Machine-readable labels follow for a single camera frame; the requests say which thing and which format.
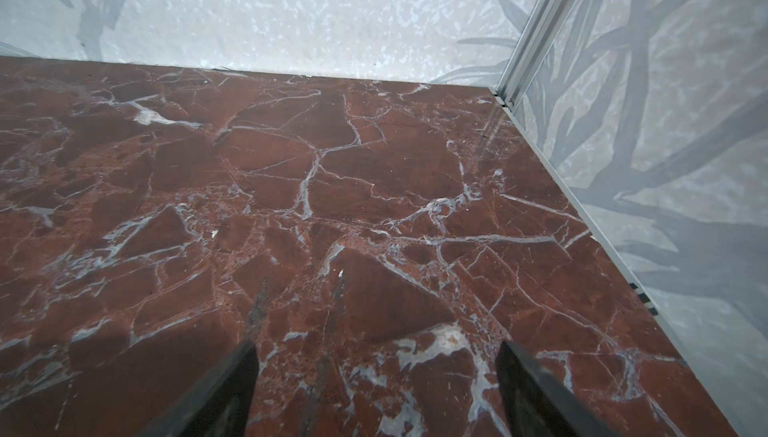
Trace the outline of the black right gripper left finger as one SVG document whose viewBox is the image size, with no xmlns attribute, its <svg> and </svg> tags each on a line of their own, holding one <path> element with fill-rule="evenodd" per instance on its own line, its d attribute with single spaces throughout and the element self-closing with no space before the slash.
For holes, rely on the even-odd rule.
<svg viewBox="0 0 768 437">
<path fill-rule="evenodd" d="M 243 341 L 140 436 L 243 436 L 259 375 L 255 345 Z"/>
</svg>

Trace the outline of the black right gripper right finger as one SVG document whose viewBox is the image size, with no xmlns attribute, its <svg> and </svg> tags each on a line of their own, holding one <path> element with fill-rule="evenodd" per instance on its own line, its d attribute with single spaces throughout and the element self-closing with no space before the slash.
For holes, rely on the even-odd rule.
<svg viewBox="0 0 768 437">
<path fill-rule="evenodd" d="M 616 434 L 519 344 L 502 342 L 495 368 L 506 420 L 514 436 Z"/>
</svg>

